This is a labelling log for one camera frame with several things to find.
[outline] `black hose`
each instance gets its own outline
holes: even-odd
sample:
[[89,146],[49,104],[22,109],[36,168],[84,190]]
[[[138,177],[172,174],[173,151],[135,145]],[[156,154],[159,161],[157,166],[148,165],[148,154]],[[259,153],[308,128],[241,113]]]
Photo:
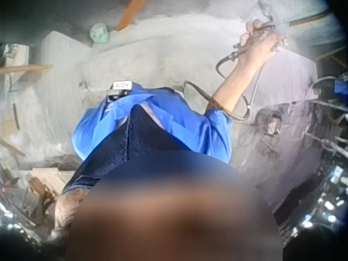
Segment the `black hose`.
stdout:
[[184,88],[186,85],[191,85],[206,101],[214,105],[215,107],[219,108],[220,110],[223,110],[228,116],[234,118],[235,120],[238,121],[246,121],[250,117],[250,105],[248,104],[248,100],[246,97],[243,95],[243,99],[246,104],[246,113],[243,117],[240,117],[238,115],[232,114],[230,111],[225,109],[222,105],[220,105],[216,100],[214,100],[212,97],[210,97],[205,91],[203,91],[201,88],[199,88],[196,84],[190,82],[190,81],[185,81],[184,82]]

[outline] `spray gun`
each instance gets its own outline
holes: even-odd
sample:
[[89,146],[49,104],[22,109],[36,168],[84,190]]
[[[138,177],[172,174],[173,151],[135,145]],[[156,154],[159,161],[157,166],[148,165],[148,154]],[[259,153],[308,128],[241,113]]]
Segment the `spray gun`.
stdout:
[[[280,30],[278,30],[278,26],[279,26],[279,23],[276,23],[274,21],[274,17],[272,16],[272,7],[269,5],[269,4],[265,4],[265,3],[262,3],[261,1],[258,2],[259,6],[260,6],[260,9],[262,11],[262,14],[268,18],[269,21],[263,23],[261,25],[261,27],[259,28],[255,28],[253,30],[253,32],[271,32],[271,31],[277,31],[279,34],[283,34],[283,33],[280,33]],[[236,58],[238,58],[240,55],[242,55],[243,53],[245,53],[255,42],[257,41],[260,41],[263,39],[263,36],[261,37],[254,37],[254,36],[250,36],[247,43],[244,45],[244,46],[241,46],[240,43],[236,44],[233,46],[233,48],[237,49],[237,51],[234,51],[232,52],[229,56],[223,58],[221,61],[218,62],[218,64],[216,65],[216,70],[218,72],[218,74],[220,76],[222,76],[223,78],[225,78],[220,70],[219,70],[219,67],[231,60],[231,61],[235,61]],[[272,50],[273,52],[279,52],[279,46],[286,46],[287,43],[286,43],[286,39],[284,38],[282,41],[278,42],[276,45],[273,46]]]
[[[245,45],[241,46],[240,43],[234,45],[233,48],[237,49],[237,51],[232,52],[229,56],[221,59],[217,63],[215,69],[216,69],[217,73],[224,79],[226,79],[226,77],[221,73],[220,66],[222,64],[226,63],[229,60],[235,61],[236,58],[238,58],[241,54],[247,52],[247,50],[253,44],[255,44],[258,41],[261,41],[263,39],[263,37],[264,37],[264,33],[267,34],[269,32],[274,32],[275,30],[277,30],[278,34],[284,35],[284,32],[280,29],[280,26],[279,26],[280,23],[276,23],[274,21],[274,16],[275,15],[272,15],[272,7],[269,4],[262,3],[261,1],[259,1],[258,4],[259,4],[259,7],[260,7],[260,9],[262,11],[262,14],[265,17],[267,17],[269,21],[263,23],[261,25],[261,27],[259,27],[259,28],[254,28],[253,32],[256,32],[256,31],[259,32],[258,34],[255,34],[255,35],[258,35],[258,37],[255,37],[253,34],[251,34],[250,37],[247,40],[247,43]],[[279,46],[286,46],[286,45],[287,45],[286,41],[282,40],[282,41],[276,43],[273,46],[273,48],[271,49],[271,51],[279,52]],[[259,72],[259,74],[257,76],[256,82],[258,82],[259,76],[260,76],[260,72]],[[237,121],[246,121],[246,120],[248,120],[248,118],[251,115],[251,103],[252,103],[253,97],[254,97],[255,92],[256,92],[256,85],[254,87],[254,90],[252,92],[252,95],[251,95],[249,101],[248,101],[248,99],[244,95],[242,95],[242,98],[243,98],[243,100],[244,100],[244,102],[246,104],[246,113],[244,114],[244,116],[235,115],[235,114],[233,114],[230,111],[226,111],[222,106],[220,106],[217,102],[215,102],[207,93],[205,93],[201,88],[199,88],[197,85],[193,84],[192,82],[185,81],[184,82],[184,87],[186,85],[191,85],[200,95],[202,95],[203,98],[205,98],[207,101],[209,101],[210,103],[215,105],[217,108],[220,108],[221,110],[225,111],[230,117],[234,118]]]

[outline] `person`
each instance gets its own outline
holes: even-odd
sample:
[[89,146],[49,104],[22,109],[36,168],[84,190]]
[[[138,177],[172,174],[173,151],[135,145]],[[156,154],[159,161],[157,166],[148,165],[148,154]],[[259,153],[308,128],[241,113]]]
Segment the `person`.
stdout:
[[[213,99],[228,111],[233,110],[255,73],[274,55],[273,46],[282,39],[275,32],[254,30],[261,25],[260,20],[247,23],[247,33],[241,36],[240,44],[247,44],[251,36],[260,39],[238,58],[234,70],[213,95]],[[166,155],[165,151],[180,151],[198,152],[229,163],[232,155],[231,125],[232,119],[212,104],[201,115],[192,111],[179,94],[168,88],[148,90],[138,84],[133,84],[127,96],[112,102],[105,99],[98,108],[89,109],[72,137],[73,146],[83,163],[56,203],[52,239],[59,241],[68,234],[81,202],[106,174],[112,172],[119,183],[129,179],[132,182],[148,179],[153,183],[163,177],[161,171],[158,175],[147,176],[143,169],[132,174],[128,170],[114,173],[130,160],[156,152]],[[173,160],[183,161],[187,163],[185,158]],[[167,169],[169,166],[176,168],[165,158],[157,162],[166,162]],[[178,169],[176,174],[184,172]],[[178,194],[173,192],[169,198],[176,196]]]

